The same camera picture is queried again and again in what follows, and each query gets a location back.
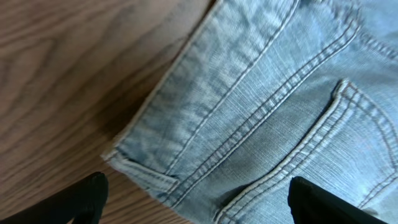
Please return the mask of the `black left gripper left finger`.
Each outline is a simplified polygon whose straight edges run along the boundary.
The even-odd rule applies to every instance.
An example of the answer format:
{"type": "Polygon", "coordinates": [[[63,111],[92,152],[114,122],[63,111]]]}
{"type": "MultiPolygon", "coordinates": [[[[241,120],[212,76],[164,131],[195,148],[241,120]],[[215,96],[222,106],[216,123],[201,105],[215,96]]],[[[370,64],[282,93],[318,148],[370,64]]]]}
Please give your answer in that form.
{"type": "Polygon", "coordinates": [[[94,172],[1,224],[98,224],[109,195],[104,173],[94,172]]]}

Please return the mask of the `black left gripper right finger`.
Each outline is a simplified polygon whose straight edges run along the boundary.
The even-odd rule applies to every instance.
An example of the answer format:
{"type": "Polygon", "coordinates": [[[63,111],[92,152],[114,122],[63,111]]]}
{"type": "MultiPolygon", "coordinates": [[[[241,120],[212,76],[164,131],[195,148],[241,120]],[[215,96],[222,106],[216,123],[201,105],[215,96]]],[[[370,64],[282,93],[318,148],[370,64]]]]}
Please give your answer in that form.
{"type": "Polygon", "coordinates": [[[303,177],[292,178],[287,200],[295,224],[386,224],[303,177]]]}

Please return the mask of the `light blue denim shorts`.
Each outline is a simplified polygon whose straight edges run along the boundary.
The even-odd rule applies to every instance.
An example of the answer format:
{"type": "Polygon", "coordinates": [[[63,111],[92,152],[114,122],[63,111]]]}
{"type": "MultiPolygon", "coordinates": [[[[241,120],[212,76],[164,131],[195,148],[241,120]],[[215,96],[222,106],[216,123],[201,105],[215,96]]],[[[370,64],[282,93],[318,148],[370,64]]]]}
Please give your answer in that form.
{"type": "Polygon", "coordinates": [[[301,176],[397,222],[397,1],[218,1],[103,155],[194,223],[292,223],[301,176]]]}

